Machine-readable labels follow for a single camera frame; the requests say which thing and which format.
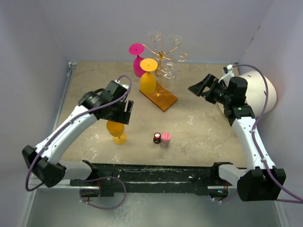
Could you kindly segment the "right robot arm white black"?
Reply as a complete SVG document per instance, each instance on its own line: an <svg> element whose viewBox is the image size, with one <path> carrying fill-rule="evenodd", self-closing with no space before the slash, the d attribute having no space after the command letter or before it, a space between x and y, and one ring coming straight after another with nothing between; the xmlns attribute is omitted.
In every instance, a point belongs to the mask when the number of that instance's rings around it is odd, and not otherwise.
<svg viewBox="0 0 303 227"><path fill-rule="evenodd" d="M224 115L236 132L246 155L247 169L233 164L218 164L211 172L211 181L221 185L225 181L235 186L242 201L275 201L280 194L279 185L286 179L284 169L277 168L269 157L256 127L254 112L246 104L248 82L241 77L232 77L228 85L208 74L188 90L207 102L220 103Z"/></svg>

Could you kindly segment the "clear wine glass front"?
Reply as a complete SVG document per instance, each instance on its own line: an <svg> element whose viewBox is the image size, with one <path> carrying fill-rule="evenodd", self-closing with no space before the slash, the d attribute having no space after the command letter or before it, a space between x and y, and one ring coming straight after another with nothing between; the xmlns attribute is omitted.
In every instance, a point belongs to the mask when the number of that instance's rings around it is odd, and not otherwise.
<svg viewBox="0 0 303 227"><path fill-rule="evenodd" d="M161 85L165 89L171 89L174 87L175 79L176 79L176 71L177 71L177 67L172 62L167 62L163 65Z"/></svg>

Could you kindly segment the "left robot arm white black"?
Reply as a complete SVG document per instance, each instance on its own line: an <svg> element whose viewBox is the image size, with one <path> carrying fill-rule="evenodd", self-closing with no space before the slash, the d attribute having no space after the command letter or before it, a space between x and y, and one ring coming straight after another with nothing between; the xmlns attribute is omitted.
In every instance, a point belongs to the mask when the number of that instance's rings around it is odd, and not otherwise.
<svg viewBox="0 0 303 227"><path fill-rule="evenodd" d="M132 85L112 80L106 88L85 93L68 118L45 140L34 147L27 145L22 156L28 173L34 174L46 187L57 185L66 167L59 163L67 148L96 121L109 120L128 124L133 101L127 100Z"/></svg>

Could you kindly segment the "yellow wine glass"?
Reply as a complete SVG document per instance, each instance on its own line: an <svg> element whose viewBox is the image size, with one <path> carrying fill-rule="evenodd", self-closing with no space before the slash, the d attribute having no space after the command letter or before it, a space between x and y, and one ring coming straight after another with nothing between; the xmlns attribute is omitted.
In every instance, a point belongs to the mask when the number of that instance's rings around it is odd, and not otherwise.
<svg viewBox="0 0 303 227"><path fill-rule="evenodd" d="M113 137L113 142L122 145L126 142L125 126L122 123L107 121L106 124L109 134Z"/></svg>
<svg viewBox="0 0 303 227"><path fill-rule="evenodd" d="M158 68L158 63L152 58L146 58L140 62L140 67L145 71L140 79L140 91L146 95L152 94L156 90L156 78L153 73Z"/></svg>

